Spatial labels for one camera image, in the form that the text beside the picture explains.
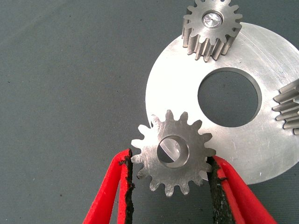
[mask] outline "gear hole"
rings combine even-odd
[[[178,157],[174,160],[163,150],[163,145],[172,145],[174,150],[177,150]],[[162,164],[170,168],[182,167],[186,164],[189,158],[189,148],[185,141],[177,136],[170,136],[163,139],[157,148],[158,159]]]
[[[240,127],[258,114],[262,93],[247,72],[222,68],[211,72],[202,81],[198,102],[212,122],[224,127]]]

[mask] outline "hole in plate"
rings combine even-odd
[[[254,78],[235,68],[222,68],[208,74],[198,91],[203,113],[224,127],[240,127],[259,112],[262,93]]]

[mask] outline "small gear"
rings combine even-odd
[[[285,120],[284,129],[294,129],[299,135],[299,79],[281,88],[274,100],[280,103],[273,107],[274,111],[281,112],[276,120]]]
[[[161,122],[152,115],[152,128],[144,125],[138,127],[144,135],[143,140],[132,140],[132,145],[141,149],[141,153],[131,158],[133,163],[143,163],[144,167],[138,172],[138,178],[151,176],[149,188],[155,191],[162,183],[165,185],[166,196],[173,194],[174,186],[178,185],[184,195],[189,193],[189,181],[202,184],[202,172],[211,172],[212,167],[206,163],[206,157],[214,156],[214,149],[205,148],[205,142],[212,138],[210,133],[198,133],[202,122],[187,124],[188,113],[184,112],[178,121],[174,120],[170,110],[166,120]],[[180,156],[172,163],[161,161],[157,155],[159,144],[164,139],[173,139],[179,144]]]
[[[182,38],[187,53],[196,53],[208,62],[210,56],[218,60],[226,55],[239,34],[242,14],[236,14],[239,6],[230,6],[231,0],[195,0],[196,6],[187,8],[184,16]]]

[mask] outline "metal surface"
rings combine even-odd
[[[187,8],[184,16],[183,46],[187,53],[196,53],[207,62],[212,56],[217,60],[220,54],[226,55],[242,26],[241,14],[236,14],[238,6],[230,6],[230,0],[195,0],[196,6]]]
[[[205,148],[205,143],[212,138],[210,133],[198,134],[202,122],[195,121],[187,124],[188,114],[182,113],[179,120],[174,120],[170,110],[165,121],[160,121],[155,115],[151,116],[152,128],[144,125],[138,127],[144,135],[143,140],[132,140],[132,145],[141,149],[141,154],[131,158],[133,163],[143,163],[144,168],[138,173],[138,178],[152,176],[150,189],[156,190],[162,183],[165,185],[166,196],[173,194],[174,186],[178,185],[184,195],[189,193],[189,181],[197,185],[202,183],[202,175],[211,172],[212,167],[206,163],[206,157],[213,156],[216,151]],[[161,161],[157,149],[164,139],[175,140],[179,144],[179,157],[172,163]]]
[[[273,98],[279,94],[278,90],[298,78],[299,51],[265,28],[248,23],[242,26],[228,54],[218,61],[195,61],[182,48],[181,37],[174,40],[152,68],[146,110],[149,121],[152,114],[164,117],[168,109],[175,118],[188,112],[189,124],[202,120],[199,132],[213,135],[206,146],[230,162],[247,184],[253,184],[276,177],[299,161],[299,137],[286,132],[282,128],[284,121],[275,120],[279,113],[272,110],[277,105]],[[241,127],[213,123],[198,103],[201,82],[208,75],[224,70],[244,75],[258,94],[255,116]],[[174,148],[170,143],[163,147],[171,158],[177,156]]]
[[[280,105],[273,110],[281,112],[276,120],[285,120],[284,129],[294,129],[298,135],[299,128],[299,79],[280,89],[280,94],[274,98]]]

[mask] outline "metal plate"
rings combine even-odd
[[[200,134],[212,133],[206,147],[230,162],[247,184],[266,181],[287,171],[299,161],[299,136],[276,121],[278,105],[273,98],[279,89],[298,79],[299,51],[283,37],[265,28],[242,23],[243,28],[226,56],[208,63],[187,55],[181,36],[159,56],[149,75],[146,111],[165,120],[167,110],[175,119],[188,112],[188,124],[202,120]],[[255,117],[241,127],[223,127],[210,121],[200,109],[201,82],[217,71],[234,71],[255,86],[259,106]],[[178,151],[172,144],[163,149],[173,159]]]

